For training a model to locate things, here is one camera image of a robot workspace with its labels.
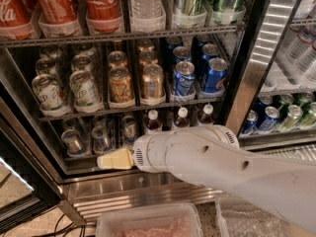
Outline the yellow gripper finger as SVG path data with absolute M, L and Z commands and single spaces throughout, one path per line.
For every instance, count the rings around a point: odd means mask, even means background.
M 97 158 L 97 165 L 103 170 L 128 170 L 133 166 L 133 159 L 128 148 L 121 148 Z

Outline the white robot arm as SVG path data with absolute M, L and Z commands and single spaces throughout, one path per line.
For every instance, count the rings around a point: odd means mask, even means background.
M 100 156 L 101 169 L 170 173 L 192 185 L 224 191 L 316 233 L 316 165 L 245 151 L 222 125 L 185 127 L 139 137 L 132 149 Z

